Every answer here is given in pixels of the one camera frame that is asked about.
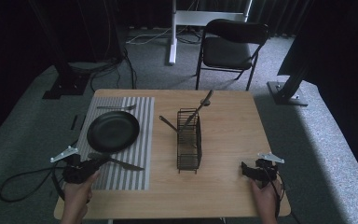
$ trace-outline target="person's right hand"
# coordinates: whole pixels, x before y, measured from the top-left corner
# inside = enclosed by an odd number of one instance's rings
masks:
[[[257,212],[263,224],[276,224],[275,210],[277,200],[280,200],[280,198],[277,197],[271,183],[268,183],[264,188],[260,189],[253,179],[249,178],[249,181],[254,194]],[[279,180],[274,180],[272,183],[281,195],[282,187]]]

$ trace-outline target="chair backrest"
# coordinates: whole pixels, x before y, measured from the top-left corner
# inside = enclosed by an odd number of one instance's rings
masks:
[[[269,38],[269,28],[266,24],[261,23],[217,19],[208,22],[204,29],[203,38],[206,34],[218,35],[231,42],[252,43],[262,46]]]

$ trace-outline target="black metal base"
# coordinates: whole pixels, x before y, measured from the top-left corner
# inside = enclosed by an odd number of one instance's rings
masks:
[[[46,91],[43,95],[43,99],[57,100],[62,95],[83,95],[87,84],[89,83],[90,74],[76,74],[77,79],[71,86],[63,86],[61,79],[58,77],[54,82],[50,91]]]
[[[279,91],[282,89],[284,82],[267,82],[269,92],[274,98],[275,104],[277,105],[302,105],[307,106],[308,102],[305,100],[303,93],[300,89],[289,99],[282,98]]]

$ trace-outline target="hand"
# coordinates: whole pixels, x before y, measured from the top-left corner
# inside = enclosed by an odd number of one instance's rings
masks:
[[[268,183],[264,188],[260,189],[253,179],[249,179],[251,189],[255,197],[255,205],[257,212],[261,217],[263,224],[276,224],[278,223],[275,217],[275,210],[277,197],[274,188],[271,183]],[[281,195],[282,187],[279,180],[272,181],[277,192]]]
[[[100,175],[99,171],[91,175],[82,184],[65,184],[65,201],[61,224],[80,224],[87,214],[87,200],[92,197],[91,186]]]

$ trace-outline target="black chair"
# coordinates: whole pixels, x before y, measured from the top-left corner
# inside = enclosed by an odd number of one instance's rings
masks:
[[[269,28],[265,24],[225,19],[208,22],[201,39],[196,90],[199,89],[201,69],[240,73],[235,78],[238,80],[244,71],[252,68],[246,86],[248,91],[255,71],[258,51],[268,38]],[[249,50],[249,44],[257,45],[253,53]]]

